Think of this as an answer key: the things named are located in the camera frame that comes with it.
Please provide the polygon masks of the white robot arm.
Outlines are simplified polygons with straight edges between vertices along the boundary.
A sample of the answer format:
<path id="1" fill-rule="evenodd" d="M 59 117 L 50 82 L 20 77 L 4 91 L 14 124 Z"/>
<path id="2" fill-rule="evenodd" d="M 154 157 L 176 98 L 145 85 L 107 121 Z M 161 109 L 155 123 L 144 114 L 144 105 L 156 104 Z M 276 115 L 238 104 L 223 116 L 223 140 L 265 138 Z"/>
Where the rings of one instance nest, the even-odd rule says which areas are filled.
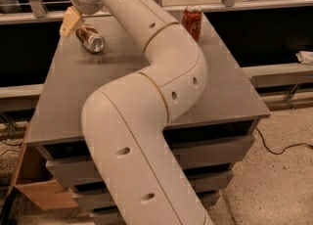
<path id="1" fill-rule="evenodd" d="M 108 8 L 144 53 L 147 67 L 90 95 L 82 132 L 127 225 L 213 225 L 162 131 L 201 96 L 205 56 L 194 38 L 154 0 L 71 0 L 61 28 Z"/>

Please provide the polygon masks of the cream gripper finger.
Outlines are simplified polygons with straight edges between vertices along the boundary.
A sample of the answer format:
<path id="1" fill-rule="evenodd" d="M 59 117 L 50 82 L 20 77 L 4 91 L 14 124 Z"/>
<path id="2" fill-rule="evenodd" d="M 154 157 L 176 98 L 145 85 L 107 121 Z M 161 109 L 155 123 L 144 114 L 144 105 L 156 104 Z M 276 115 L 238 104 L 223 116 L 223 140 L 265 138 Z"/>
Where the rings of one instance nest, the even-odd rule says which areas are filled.
<path id="1" fill-rule="evenodd" d="M 63 37 L 70 37 L 83 24 L 84 19 L 82 18 L 81 13 L 73 6 L 70 6 L 65 12 L 60 28 L 60 35 Z"/>

